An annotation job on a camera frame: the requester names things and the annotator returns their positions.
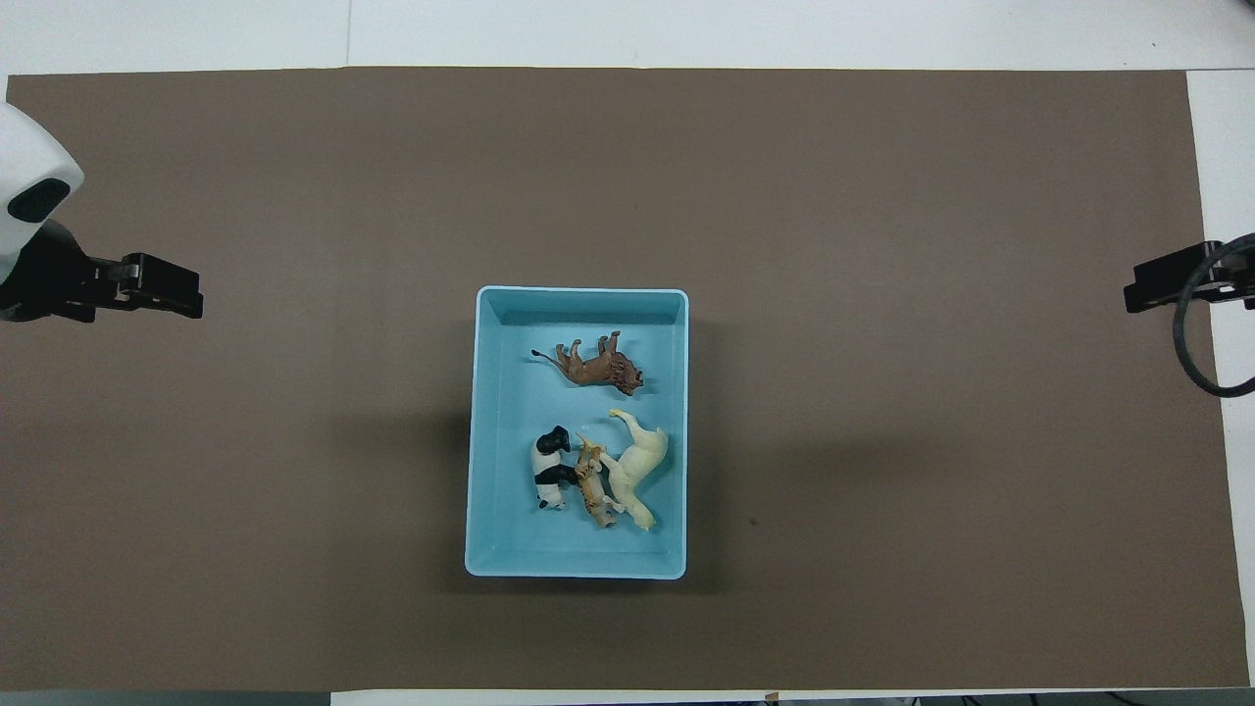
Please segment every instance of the black oval patch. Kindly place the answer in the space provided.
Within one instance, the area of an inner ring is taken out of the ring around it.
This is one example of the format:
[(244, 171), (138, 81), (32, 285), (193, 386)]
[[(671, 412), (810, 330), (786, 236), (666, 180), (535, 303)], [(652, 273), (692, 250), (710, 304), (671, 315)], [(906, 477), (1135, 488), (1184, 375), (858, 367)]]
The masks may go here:
[(38, 223), (48, 217), (67, 196), (70, 184), (59, 178), (44, 181), (14, 196), (9, 201), (9, 214), (28, 223)]

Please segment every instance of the black and white dog figurine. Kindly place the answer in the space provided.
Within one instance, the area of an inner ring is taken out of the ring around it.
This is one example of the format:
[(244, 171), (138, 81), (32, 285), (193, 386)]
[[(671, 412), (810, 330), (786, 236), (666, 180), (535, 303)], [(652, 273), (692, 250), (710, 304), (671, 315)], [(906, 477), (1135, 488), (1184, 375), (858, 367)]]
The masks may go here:
[(553, 428), (553, 431), (542, 435), (532, 445), (532, 475), (536, 480), (536, 498), (541, 502), (541, 509), (553, 508), (561, 510), (566, 508), (562, 500), (562, 492), (557, 483), (565, 480), (575, 484), (575, 469), (562, 464), (558, 451), (571, 453), (571, 439), (562, 428)]

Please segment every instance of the thin black wire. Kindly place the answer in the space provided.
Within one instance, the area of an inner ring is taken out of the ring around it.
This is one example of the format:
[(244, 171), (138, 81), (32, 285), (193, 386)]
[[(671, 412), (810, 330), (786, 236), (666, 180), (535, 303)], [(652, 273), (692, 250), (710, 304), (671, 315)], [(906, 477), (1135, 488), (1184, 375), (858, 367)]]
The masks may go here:
[(1202, 282), (1202, 277), (1207, 276), (1207, 271), (1211, 266), (1227, 255), (1244, 252), (1246, 250), (1255, 250), (1255, 232), (1244, 234), (1221, 245), (1206, 260), (1200, 262), (1199, 266), (1194, 268), (1194, 272), (1190, 273), (1190, 278), (1186, 280), (1185, 287), (1181, 290), (1181, 296), (1177, 297), (1176, 312), (1172, 315), (1172, 346), (1176, 349), (1177, 361), (1181, 362), (1181, 369), (1185, 370), (1185, 375), (1190, 376), (1190, 380), (1192, 380), (1195, 385), (1216, 398), (1241, 398), (1242, 395), (1255, 393), (1255, 377), (1232, 387), (1224, 387), (1207, 380), (1207, 376), (1202, 375), (1199, 366), (1194, 364), (1194, 359), (1190, 357), (1190, 347), (1185, 342), (1185, 315), (1190, 308), (1190, 300), (1199, 288), (1199, 283)]
[(1124, 698), (1123, 696), (1116, 693), (1114, 691), (1108, 691), (1107, 696), (1111, 696), (1112, 698), (1119, 701), (1121, 703), (1128, 703), (1128, 706), (1146, 706), (1145, 703), (1133, 701), (1132, 698)]

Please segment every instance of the black and white toy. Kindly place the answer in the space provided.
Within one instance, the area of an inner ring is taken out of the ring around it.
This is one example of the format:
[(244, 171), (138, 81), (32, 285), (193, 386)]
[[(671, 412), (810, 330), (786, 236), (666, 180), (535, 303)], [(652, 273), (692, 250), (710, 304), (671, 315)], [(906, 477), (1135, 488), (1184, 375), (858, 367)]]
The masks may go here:
[(200, 275), (143, 252), (120, 261), (89, 257), (49, 218), (82, 183), (83, 169), (51, 134), (0, 103), (0, 320), (93, 321), (97, 307), (200, 319)]
[(536, 499), (540, 500), (541, 510), (566, 508), (558, 483), (579, 483), (575, 469), (562, 464), (561, 451), (569, 454), (571, 451), (571, 438), (562, 428), (553, 428), (553, 431), (541, 435), (532, 445), (532, 478), (536, 482)]

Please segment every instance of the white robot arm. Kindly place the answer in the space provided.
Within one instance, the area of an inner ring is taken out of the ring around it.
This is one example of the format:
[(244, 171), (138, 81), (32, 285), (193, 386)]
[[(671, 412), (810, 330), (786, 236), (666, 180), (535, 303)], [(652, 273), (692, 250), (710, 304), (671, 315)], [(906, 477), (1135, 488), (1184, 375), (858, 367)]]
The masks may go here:
[(0, 320), (61, 315), (95, 320), (95, 308), (162, 308), (201, 317), (200, 275), (132, 252), (89, 257), (53, 209), (83, 183), (83, 169), (35, 120), (0, 103)]

